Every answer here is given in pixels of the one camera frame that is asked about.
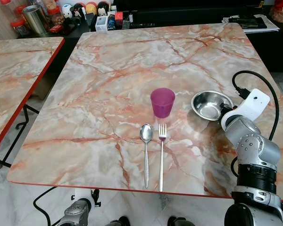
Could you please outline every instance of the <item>paper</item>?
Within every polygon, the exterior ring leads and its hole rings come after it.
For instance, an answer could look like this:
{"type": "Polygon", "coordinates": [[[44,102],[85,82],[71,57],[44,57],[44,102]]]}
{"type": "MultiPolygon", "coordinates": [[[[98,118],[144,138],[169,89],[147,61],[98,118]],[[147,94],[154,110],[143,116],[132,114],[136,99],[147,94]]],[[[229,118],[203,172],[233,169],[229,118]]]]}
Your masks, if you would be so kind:
{"type": "MultiPolygon", "coordinates": [[[[274,32],[274,31],[279,31],[280,28],[278,28],[274,23],[272,23],[265,15],[263,14],[257,14],[254,15],[255,17],[260,17],[263,19],[265,25],[267,28],[248,28],[248,29],[243,29],[246,34],[248,33],[259,33],[259,32],[274,32]]],[[[238,15],[231,16],[231,17],[224,17],[222,20],[222,23],[228,23],[229,18],[239,18],[238,15]]]]}

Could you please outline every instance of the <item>black metal table leg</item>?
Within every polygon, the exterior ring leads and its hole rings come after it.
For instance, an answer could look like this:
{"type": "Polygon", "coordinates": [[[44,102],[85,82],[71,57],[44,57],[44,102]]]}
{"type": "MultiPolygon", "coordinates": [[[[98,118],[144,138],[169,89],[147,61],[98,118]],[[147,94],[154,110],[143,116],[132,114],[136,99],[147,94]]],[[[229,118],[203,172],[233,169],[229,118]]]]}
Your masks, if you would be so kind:
{"type": "Polygon", "coordinates": [[[27,105],[27,104],[25,104],[25,105],[23,106],[23,112],[24,112],[24,116],[25,116],[25,121],[24,121],[24,122],[21,122],[21,123],[18,123],[18,124],[16,125],[16,129],[19,129],[20,126],[21,126],[21,129],[20,129],[20,131],[18,132],[18,134],[17,134],[17,136],[16,136],[14,142],[13,142],[13,143],[11,144],[11,146],[9,147],[8,152],[7,152],[6,155],[4,156],[3,160],[0,160],[0,169],[2,168],[2,165],[3,165],[3,166],[6,166],[6,167],[11,167],[11,164],[7,163],[7,162],[6,162],[6,159],[8,158],[9,154],[10,154],[11,151],[13,150],[13,148],[14,148],[14,146],[16,145],[17,141],[19,140],[19,138],[20,138],[20,136],[21,136],[23,130],[25,129],[27,123],[29,122],[29,117],[28,117],[28,113],[27,113],[27,110],[28,110],[28,109],[29,109],[30,111],[36,113],[36,114],[39,113],[38,110],[34,109],[33,107],[31,107],[31,106],[29,106],[29,105],[27,105]]]}

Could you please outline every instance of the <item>red table edge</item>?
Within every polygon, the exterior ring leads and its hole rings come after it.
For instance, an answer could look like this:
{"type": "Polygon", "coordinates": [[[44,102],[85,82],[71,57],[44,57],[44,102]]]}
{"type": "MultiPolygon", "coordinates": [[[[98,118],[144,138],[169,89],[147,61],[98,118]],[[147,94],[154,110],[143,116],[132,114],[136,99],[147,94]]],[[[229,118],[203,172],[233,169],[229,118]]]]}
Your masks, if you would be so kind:
{"type": "Polygon", "coordinates": [[[3,128],[2,132],[0,133],[0,143],[3,140],[3,138],[5,137],[7,131],[9,130],[10,126],[13,124],[14,120],[16,119],[16,117],[18,116],[18,114],[20,113],[20,111],[22,110],[24,104],[27,102],[28,98],[30,97],[30,95],[32,94],[33,90],[36,88],[37,84],[39,83],[39,81],[42,79],[42,77],[44,76],[45,72],[47,71],[48,67],[50,66],[51,62],[53,61],[53,59],[56,57],[56,55],[58,54],[58,52],[60,51],[60,49],[62,48],[63,44],[65,43],[65,39],[63,38],[62,41],[60,42],[59,46],[56,48],[55,52],[52,54],[51,58],[49,59],[49,61],[47,62],[47,64],[45,65],[45,67],[43,68],[43,70],[41,71],[41,73],[39,74],[38,78],[36,79],[36,81],[33,83],[33,85],[30,87],[30,89],[28,90],[27,94],[25,95],[25,97],[23,98],[22,102],[20,103],[20,105],[18,106],[18,108],[16,109],[16,111],[14,112],[14,114],[10,117],[9,121],[6,123],[5,127],[3,128]]]}
{"type": "Polygon", "coordinates": [[[99,189],[99,190],[110,190],[110,191],[121,191],[121,192],[141,192],[141,193],[152,193],[152,194],[196,196],[196,197],[204,197],[204,198],[233,199],[232,197],[229,196],[215,196],[215,195],[205,195],[205,194],[183,194],[183,193],[173,193],[173,192],[144,191],[144,190],[118,189],[118,188],[105,188],[105,187],[71,186],[71,185],[47,185],[47,184],[35,184],[35,183],[25,183],[25,182],[15,182],[15,181],[9,181],[9,182],[20,185],[72,187],[72,188],[99,189]]]}

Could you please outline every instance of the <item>fork handle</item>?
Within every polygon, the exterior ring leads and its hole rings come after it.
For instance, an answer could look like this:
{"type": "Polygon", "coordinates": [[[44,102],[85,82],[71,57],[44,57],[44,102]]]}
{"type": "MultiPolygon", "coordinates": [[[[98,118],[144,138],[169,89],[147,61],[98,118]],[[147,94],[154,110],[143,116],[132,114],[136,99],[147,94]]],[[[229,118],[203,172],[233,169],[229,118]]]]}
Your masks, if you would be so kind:
{"type": "Polygon", "coordinates": [[[145,187],[148,188],[149,184],[149,163],[148,163],[148,144],[145,143],[145,163],[144,163],[144,177],[145,177],[145,187]]]}
{"type": "Polygon", "coordinates": [[[163,185],[163,173],[164,173],[164,141],[161,141],[161,152],[160,152],[160,169],[159,169],[159,191],[162,192],[163,185]]]}

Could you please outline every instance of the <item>metal bowl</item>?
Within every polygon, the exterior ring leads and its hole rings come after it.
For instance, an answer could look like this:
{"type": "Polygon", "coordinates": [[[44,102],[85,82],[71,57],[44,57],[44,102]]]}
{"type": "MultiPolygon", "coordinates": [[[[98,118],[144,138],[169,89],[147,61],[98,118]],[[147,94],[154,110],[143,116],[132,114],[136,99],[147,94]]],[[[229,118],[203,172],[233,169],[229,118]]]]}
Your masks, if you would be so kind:
{"type": "Polygon", "coordinates": [[[194,112],[201,118],[211,121],[219,120],[222,103],[234,107],[232,100],[227,95],[213,90],[198,92],[191,101],[194,112]]]}

